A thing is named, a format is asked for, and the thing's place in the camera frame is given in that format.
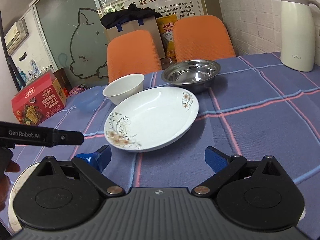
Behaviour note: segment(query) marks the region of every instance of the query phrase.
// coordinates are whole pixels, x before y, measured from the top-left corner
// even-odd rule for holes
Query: frosted glass door
[[[36,8],[53,58],[71,84],[108,84],[108,41],[94,0],[39,0]]]

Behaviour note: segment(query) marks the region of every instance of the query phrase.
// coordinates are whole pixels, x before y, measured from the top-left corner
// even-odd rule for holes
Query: red box
[[[52,71],[38,77],[11,100],[21,124],[38,125],[65,108],[67,97]]]

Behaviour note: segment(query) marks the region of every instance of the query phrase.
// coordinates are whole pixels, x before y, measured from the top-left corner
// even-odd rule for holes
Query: chair backrest
[[[173,41],[177,62],[236,56],[227,29],[212,15],[178,20],[173,26]]]
[[[133,31],[114,38],[107,52],[109,82],[120,77],[161,70],[161,62],[150,32]]]

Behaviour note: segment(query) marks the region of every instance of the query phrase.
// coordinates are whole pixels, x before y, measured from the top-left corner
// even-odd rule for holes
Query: black cloth
[[[142,9],[137,8],[135,4],[130,4],[128,9],[107,13],[100,19],[100,21],[106,29],[110,29],[117,26],[118,24],[123,24],[138,19],[144,19],[151,16],[154,16],[155,18],[162,17],[161,14],[157,13],[155,10],[149,7]]]

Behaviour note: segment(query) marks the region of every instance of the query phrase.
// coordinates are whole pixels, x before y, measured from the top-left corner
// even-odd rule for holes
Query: white wall
[[[219,1],[224,24],[238,55],[280,51],[281,0]],[[320,65],[320,10],[314,5],[310,7],[316,25],[315,62]]]
[[[15,65],[28,76],[28,71],[31,70],[30,60],[33,59],[36,62],[39,71],[44,67],[50,66],[52,61],[50,60],[39,35],[37,23],[34,19],[32,9],[26,13],[23,19],[26,21],[29,36],[12,54],[12,59]],[[19,61],[19,58],[23,56],[25,52],[27,53],[26,58],[22,61]]]
[[[15,122],[17,118],[13,115],[11,99],[17,93],[7,61],[4,57],[2,43],[0,42],[0,121]]]

